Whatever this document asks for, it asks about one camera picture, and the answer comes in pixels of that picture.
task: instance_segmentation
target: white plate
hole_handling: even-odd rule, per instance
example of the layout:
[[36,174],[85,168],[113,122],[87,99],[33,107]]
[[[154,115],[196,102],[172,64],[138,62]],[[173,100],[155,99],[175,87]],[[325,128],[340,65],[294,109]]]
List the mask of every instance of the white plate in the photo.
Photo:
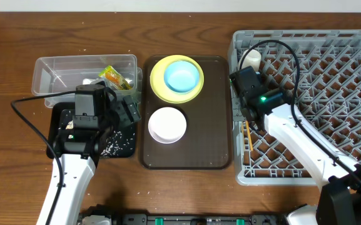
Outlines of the white plate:
[[186,132],[186,118],[179,110],[163,107],[155,111],[148,121],[150,135],[163,144],[177,142]]

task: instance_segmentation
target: light blue bowl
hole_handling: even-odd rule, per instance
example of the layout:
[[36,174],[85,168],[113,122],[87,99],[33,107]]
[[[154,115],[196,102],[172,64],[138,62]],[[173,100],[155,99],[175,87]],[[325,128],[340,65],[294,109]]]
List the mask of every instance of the light blue bowl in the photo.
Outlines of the light blue bowl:
[[188,93],[197,86],[200,75],[192,63],[177,61],[166,68],[163,79],[166,86],[172,91]]

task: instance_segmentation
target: brown tray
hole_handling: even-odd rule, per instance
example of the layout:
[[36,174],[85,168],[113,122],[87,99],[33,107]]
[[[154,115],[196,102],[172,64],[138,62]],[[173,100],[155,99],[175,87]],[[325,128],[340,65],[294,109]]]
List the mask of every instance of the brown tray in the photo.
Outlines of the brown tray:
[[[220,56],[189,56],[204,72],[204,86],[182,104],[162,101],[153,92],[150,74],[164,56],[145,64],[140,161],[148,169],[224,169],[231,163],[231,97],[228,63]],[[173,144],[155,141],[148,132],[150,116],[162,107],[179,109],[186,117],[185,135]]]

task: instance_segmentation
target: gray plastic crate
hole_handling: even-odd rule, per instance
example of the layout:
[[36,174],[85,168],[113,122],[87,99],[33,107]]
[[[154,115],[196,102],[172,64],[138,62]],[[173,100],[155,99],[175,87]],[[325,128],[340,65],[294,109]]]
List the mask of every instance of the gray plastic crate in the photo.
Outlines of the gray plastic crate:
[[[237,31],[228,51],[230,73],[243,51],[267,39],[280,40],[296,52],[301,76],[298,107],[332,144],[361,163],[361,30]],[[262,54],[265,85],[294,88],[296,65],[281,45],[256,48]],[[309,173],[275,138],[250,130],[232,91],[236,180],[241,185],[315,185]]]

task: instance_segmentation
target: yellow plate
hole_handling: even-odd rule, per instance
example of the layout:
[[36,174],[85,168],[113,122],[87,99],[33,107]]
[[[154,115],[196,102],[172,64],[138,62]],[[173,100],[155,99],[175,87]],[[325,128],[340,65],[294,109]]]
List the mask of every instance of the yellow plate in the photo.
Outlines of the yellow plate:
[[[188,93],[181,94],[172,91],[170,88],[168,88],[163,79],[166,68],[170,64],[177,61],[186,61],[192,63],[192,65],[197,68],[198,74],[200,75],[200,80],[198,81],[198,84],[194,87],[193,90]],[[190,57],[180,55],[167,56],[155,64],[153,70],[151,71],[150,84],[152,90],[160,99],[168,103],[185,103],[195,98],[203,89],[204,74],[200,65],[198,65],[198,63]]]

